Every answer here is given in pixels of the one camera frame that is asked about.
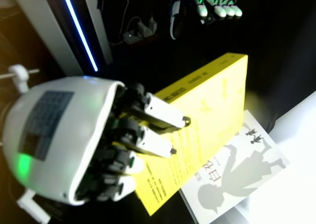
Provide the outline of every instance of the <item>silhouette of child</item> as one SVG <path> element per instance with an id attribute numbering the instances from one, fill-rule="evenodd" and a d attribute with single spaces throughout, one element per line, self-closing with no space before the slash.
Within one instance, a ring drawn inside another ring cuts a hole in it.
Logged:
<path id="1" fill-rule="evenodd" d="M 237 149 L 233 145 L 225 145 L 231 151 L 231 155 L 222 175 L 222 186 L 206 184 L 199 188 L 198 199 L 203 208 L 212 209 L 217 213 L 217 208 L 221 207 L 224 202 L 223 193 L 237 197 L 247 197 L 256 188 L 246 187 L 262 180 L 264 175 L 270 175 L 271 167 L 280 166 L 283 169 L 285 168 L 281 159 L 272 163 L 263 161 L 263 155 L 272 147 L 264 139 L 261 138 L 261 141 L 265 146 L 262 152 L 254 151 L 250 157 L 247 157 L 234 170 L 232 168 L 236 162 Z"/>

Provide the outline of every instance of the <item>green light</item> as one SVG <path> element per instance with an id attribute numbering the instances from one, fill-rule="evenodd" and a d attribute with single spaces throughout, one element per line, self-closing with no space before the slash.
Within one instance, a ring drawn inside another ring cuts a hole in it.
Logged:
<path id="1" fill-rule="evenodd" d="M 32 158 L 29 155 L 21 154 L 18 159 L 18 176 L 24 180 L 27 178 L 30 172 Z"/>

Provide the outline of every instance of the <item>yellow book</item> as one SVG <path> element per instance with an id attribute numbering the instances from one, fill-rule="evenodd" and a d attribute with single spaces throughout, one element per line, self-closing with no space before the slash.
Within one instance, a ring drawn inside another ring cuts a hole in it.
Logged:
<path id="1" fill-rule="evenodd" d="M 139 154 L 146 168 L 134 175 L 136 194 L 150 216 L 241 128 L 247 60 L 227 53 L 156 94 L 189 116 L 191 125 L 163 134 L 177 149 L 171 158 Z"/>

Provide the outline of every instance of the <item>blue light strip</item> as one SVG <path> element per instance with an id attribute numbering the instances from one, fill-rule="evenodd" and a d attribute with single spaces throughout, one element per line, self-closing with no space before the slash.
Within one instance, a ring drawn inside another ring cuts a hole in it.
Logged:
<path id="1" fill-rule="evenodd" d="M 91 63 L 92 63 L 93 69 L 94 69 L 94 71 L 97 72 L 97 71 L 98 71 L 98 67 L 97 67 L 97 65 L 96 65 L 95 62 L 94 62 L 94 59 L 93 59 L 93 56 L 92 56 L 92 54 L 91 54 L 90 48 L 89 48 L 88 43 L 87 43 L 87 41 L 86 41 L 86 39 L 85 39 L 85 37 L 84 37 L 84 34 L 83 34 L 83 32 L 82 32 L 82 29 L 81 29 L 81 27 L 80 27 L 78 18 L 77 18 L 76 14 L 75 14 L 73 5 L 71 4 L 71 1 L 70 1 L 70 0 L 65 0 L 65 1 L 66 1 L 66 4 L 67 4 L 67 7 L 68 7 L 68 9 L 69 9 L 69 12 L 70 12 L 70 14 L 71 14 L 71 16 L 72 16 L 72 18 L 73 18 L 73 21 L 74 21 L 74 23 L 75 23 L 75 26 L 76 26 L 76 28 L 77 28 L 77 31 L 78 31 L 78 33 L 79 33 L 79 35 L 80 35 L 80 38 L 81 38 L 81 40 L 82 40 L 82 43 L 83 43 L 83 45 L 84 45 L 84 47 L 85 47 L 85 50 L 86 50 L 86 52 L 87 52 L 87 54 L 88 54 L 88 56 L 89 56 L 89 59 L 90 59 L 90 61 L 91 61 Z"/>

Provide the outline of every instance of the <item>gray label sticker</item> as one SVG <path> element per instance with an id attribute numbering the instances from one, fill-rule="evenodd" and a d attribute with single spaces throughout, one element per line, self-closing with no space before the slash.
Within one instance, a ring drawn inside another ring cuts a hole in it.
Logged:
<path id="1" fill-rule="evenodd" d="M 73 92 L 46 91 L 32 109 L 19 145 L 19 152 L 45 160 L 58 123 Z"/>

